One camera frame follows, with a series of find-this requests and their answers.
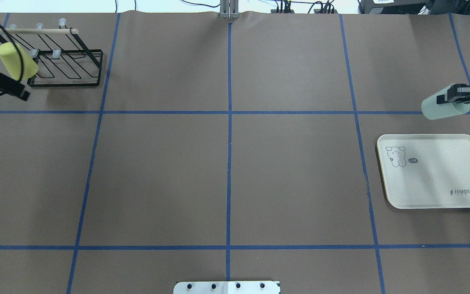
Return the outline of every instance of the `brown table surface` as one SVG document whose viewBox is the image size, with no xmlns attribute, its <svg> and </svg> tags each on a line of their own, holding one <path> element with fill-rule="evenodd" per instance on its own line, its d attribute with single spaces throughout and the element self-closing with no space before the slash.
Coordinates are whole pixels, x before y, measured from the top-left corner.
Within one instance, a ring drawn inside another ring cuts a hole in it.
<svg viewBox="0 0 470 294">
<path fill-rule="evenodd" d="M 470 135 L 470 112 L 420 112 L 470 82 L 470 16 L 0 22 L 62 17 L 104 51 L 101 84 L 0 98 L 0 293 L 470 293 L 470 209 L 393 208 L 375 153 L 383 134 Z"/>
</svg>

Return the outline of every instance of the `black wire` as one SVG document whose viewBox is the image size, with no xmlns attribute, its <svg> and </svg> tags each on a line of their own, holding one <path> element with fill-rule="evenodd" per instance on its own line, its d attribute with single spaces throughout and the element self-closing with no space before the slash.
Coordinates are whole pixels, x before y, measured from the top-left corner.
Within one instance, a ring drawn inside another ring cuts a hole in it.
<svg viewBox="0 0 470 294">
<path fill-rule="evenodd" d="M 319 11 L 319 13 L 326 13 L 326 14 L 332 13 L 332 12 L 331 12 L 332 8 L 333 8 L 333 10 L 335 9 L 335 7 L 332 5 L 332 3 L 333 3 L 334 1 L 335 1 L 335 0 L 333 0 L 333 1 L 330 2 L 330 0 L 328 0 L 328 1 L 326 2 L 326 4 L 324 5 L 324 7 L 322 8 L 322 10 Z"/>
<path fill-rule="evenodd" d="M 292 3 L 303 3 L 303 4 L 313 4 L 313 2 L 302 2 L 302 1 L 290 1 Z"/>
<path fill-rule="evenodd" d="M 216 5 L 216 6 L 213 6 L 213 5 L 208 5 L 208 4 L 192 3 L 192 2 L 185 1 L 185 0 L 181 0 L 181 2 L 188 3 L 188 4 L 191 4 L 191 5 L 208 6 L 208 7 L 211 7 L 211 8 L 217 8 L 217 7 L 220 6 L 220 4 Z"/>
<path fill-rule="evenodd" d="M 465 14 L 469 10 L 469 7 L 470 7 L 470 1 L 468 1 L 467 6 L 465 7 L 464 11 L 462 11 L 462 14 Z"/>
<path fill-rule="evenodd" d="M 19 56 L 19 61 L 21 62 L 21 73 L 19 74 L 19 79 L 17 80 L 17 82 L 21 82 L 21 80 L 23 79 L 23 75 L 24 75 L 23 55 L 21 55 L 21 51 L 19 50 L 19 48 L 17 48 L 17 44 L 13 40 L 13 37 L 7 32 L 7 30 L 5 30 L 5 28 L 1 24 L 0 24 L 0 29 L 2 29 L 2 31 L 4 32 L 4 34 L 6 35 L 8 40 L 12 42 L 12 45 L 16 49 L 17 55 Z M 3 91 L 3 92 L 0 93 L 0 96 L 5 95 L 5 94 L 6 94 L 6 92 Z"/>
<path fill-rule="evenodd" d="M 319 3 L 320 3 L 320 10 L 322 10 L 322 6 L 324 5 L 324 3 L 322 3 L 321 1 L 317 1 L 313 4 L 311 4 L 311 7 L 308 10 L 308 14 L 311 12 L 311 9 L 313 8 L 313 6 L 315 6 L 315 4 L 319 4 Z"/>
<path fill-rule="evenodd" d="M 285 2 L 284 13 L 291 13 L 291 1 L 284 0 L 284 2 Z"/>
<path fill-rule="evenodd" d="M 460 11 L 462 10 L 462 8 L 465 7 L 465 3 L 466 2 L 462 2 L 462 3 L 459 3 L 458 6 L 457 6 L 457 11 L 455 11 L 454 13 L 460 13 Z"/>
</svg>

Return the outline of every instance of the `yellow cup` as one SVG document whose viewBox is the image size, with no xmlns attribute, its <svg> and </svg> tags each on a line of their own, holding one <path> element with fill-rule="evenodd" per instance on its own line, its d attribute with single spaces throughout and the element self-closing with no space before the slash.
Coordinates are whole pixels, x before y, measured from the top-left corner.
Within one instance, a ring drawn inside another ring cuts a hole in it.
<svg viewBox="0 0 470 294">
<path fill-rule="evenodd" d="M 16 44 L 17 48 L 23 56 L 24 73 L 23 78 L 31 78 L 39 71 L 37 63 L 34 62 L 32 57 L 26 52 L 19 44 Z M 5 65 L 8 73 L 15 80 L 19 79 L 21 74 L 21 61 L 19 60 L 19 54 L 17 54 L 11 42 L 6 42 L 0 45 L 0 59 Z"/>
</svg>

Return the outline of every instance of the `cable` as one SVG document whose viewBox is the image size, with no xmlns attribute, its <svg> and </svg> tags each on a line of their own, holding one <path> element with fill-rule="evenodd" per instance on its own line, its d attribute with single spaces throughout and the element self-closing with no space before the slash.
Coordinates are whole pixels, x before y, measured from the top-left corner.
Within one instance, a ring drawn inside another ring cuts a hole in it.
<svg viewBox="0 0 470 294">
<path fill-rule="evenodd" d="M 313 6 L 315 6 L 315 4 L 318 4 L 318 3 L 320 3 L 320 10 L 322 10 L 322 6 L 324 5 L 324 3 L 322 3 L 321 1 L 317 1 L 313 4 L 311 4 L 311 7 L 308 10 L 308 14 L 311 12 L 311 9 L 313 8 Z"/>
<path fill-rule="evenodd" d="M 360 0 L 357 0 L 358 2 L 358 12 L 360 12 L 360 14 L 364 14 L 364 11 L 362 10 L 362 6 L 360 5 Z"/>
<path fill-rule="evenodd" d="M 213 5 L 208 5 L 208 4 L 192 3 L 192 2 L 185 1 L 185 0 L 181 0 L 181 2 L 188 3 L 188 4 L 191 4 L 191 5 L 208 6 L 208 7 L 211 7 L 211 8 L 217 8 L 217 7 L 220 6 L 220 3 L 219 3 L 219 5 L 213 6 Z"/>
<path fill-rule="evenodd" d="M 469 13 L 469 7 L 470 7 L 470 1 L 467 2 L 467 6 L 465 6 L 465 9 L 463 9 L 463 11 L 460 11 L 461 14 L 467 15 L 465 13 Z"/>
<path fill-rule="evenodd" d="M 291 1 L 290 0 L 284 0 L 284 12 L 283 13 L 291 13 Z"/>
<path fill-rule="evenodd" d="M 455 11 L 454 13 L 464 14 L 469 4 L 470 4 L 470 1 L 465 1 L 461 3 L 459 2 L 457 6 L 457 11 Z"/>
<path fill-rule="evenodd" d="M 313 2 L 302 2 L 302 1 L 289 1 L 292 3 L 302 3 L 302 4 L 313 4 Z"/>
<path fill-rule="evenodd" d="M 319 13 L 326 13 L 326 14 L 331 14 L 335 11 L 335 7 L 332 5 L 332 3 L 334 2 L 335 0 L 332 0 L 330 2 L 330 0 L 328 0 L 326 2 L 326 4 L 324 5 L 324 7 L 322 8 L 321 11 L 319 11 Z"/>
<path fill-rule="evenodd" d="M 7 32 L 7 30 L 5 30 L 5 28 L 1 24 L 0 24 L 0 29 L 2 29 L 2 31 L 4 32 L 8 40 L 12 42 L 13 47 L 16 49 L 17 54 L 19 55 L 19 61 L 21 62 L 21 73 L 19 74 L 19 79 L 17 80 L 17 82 L 21 82 L 21 80 L 23 79 L 23 75 L 24 75 L 23 55 L 21 55 L 21 51 L 19 50 L 19 48 L 17 48 L 17 44 L 14 41 L 13 37 Z M 5 95 L 5 94 L 6 92 L 1 92 L 0 96 Z"/>
</svg>

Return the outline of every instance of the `metal bracket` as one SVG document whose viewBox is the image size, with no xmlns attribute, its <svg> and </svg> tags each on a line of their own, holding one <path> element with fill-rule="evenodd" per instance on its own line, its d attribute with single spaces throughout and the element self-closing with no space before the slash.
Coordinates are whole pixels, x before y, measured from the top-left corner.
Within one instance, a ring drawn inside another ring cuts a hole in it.
<svg viewBox="0 0 470 294">
<path fill-rule="evenodd" d="M 220 18 L 239 18 L 239 0 L 220 0 Z"/>
<path fill-rule="evenodd" d="M 280 294 L 279 281 L 180 282 L 173 294 Z"/>
</svg>

